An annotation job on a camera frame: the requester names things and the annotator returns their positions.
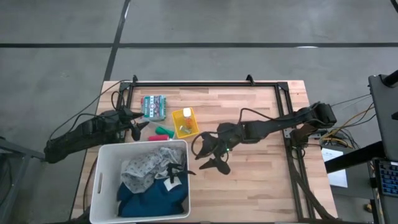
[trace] gray cloth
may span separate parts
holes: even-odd
[[[186,151],[183,149],[169,149],[162,147],[148,153],[138,155],[130,160],[122,173],[122,181],[132,193],[145,192],[154,179],[168,177],[167,164],[181,164],[185,167],[187,162]]]

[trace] black stand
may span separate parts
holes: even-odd
[[[44,154],[35,150],[27,149],[17,144],[6,141],[0,137],[0,154],[5,154],[7,157],[16,157],[21,159],[21,164],[17,171],[15,171],[15,177],[12,179],[12,185],[4,204],[0,207],[0,223],[8,223],[9,216],[11,214],[12,206],[17,198],[19,188],[21,187],[22,180],[25,176],[27,166],[29,165],[30,158],[37,158],[40,161],[44,161]]]
[[[371,161],[375,157],[384,158],[383,143],[381,141],[370,144],[362,149],[355,150],[351,153],[339,156],[325,162],[326,172],[339,171],[349,168],[367,161]]]

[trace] yellow wire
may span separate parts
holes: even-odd
[[[341,127],[332,130],[332,131],[329,132],[328,134],[322,136],[321,139],[327,138],[327,137],[329,137],[329,136],[334,136],[338,131],[340,131],[342,128],[344,128],[345,126],[347,126],[348,123],[349,123],[350,121],[352,121],[354,118],[358,117],[359,115],[361,115],[361,114],[363,114],[363,113],[366,113],[367,111],[369,111],[370,109],[373,109],[373,108],[374,108],[374,106],[372,106],[371,108],[368,108],[368,109],[366,109],[366,110],[364,110],[364,111],[362,111],[362,112],[360,112],[360,113],[354,115],[352,118],[350,118],[348,121],[346,121],[343,125],[341,125]]]
[[[347,142],[345,142],[345,141],[343,141],[341,139],[338,139],[338,138],[324,138],[322,140],[324,140],[324,141],[329,141],[329,140],[330,141],[338,141],[338,142],[342,143],[343,145],[345,145],[345,146],[347,146],[349,148],[353,148],[350,144],[348,144]]]

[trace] white label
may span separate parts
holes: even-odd
[[[340,151],[325,149],[325,148],[322,149],[322,157],[325,162],[342,155],[343,152]],[[348,187],[346,170],[339,170],[336,172],[332,172],[331,174],[328,174],[328,178],[330,185],[338,187]]]
[[[167,178],[164,181],[164,185],[166,186],[167,191],[170,191],[171,189],[173,189],[175,186],[178,186],[181,184],[181,181],[178,177],[174,177],[174,183],[170,182],[170,178]]]

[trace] blue cloth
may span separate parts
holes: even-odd
[[[181,203],[188,195],[188,175],[180,174],[181,184],[170,191],[166,189],[166,179],[155,182],[143,193],[134,194],[124,184],[118,191],[120,217],[154,217],[175,215],[184,212]]]

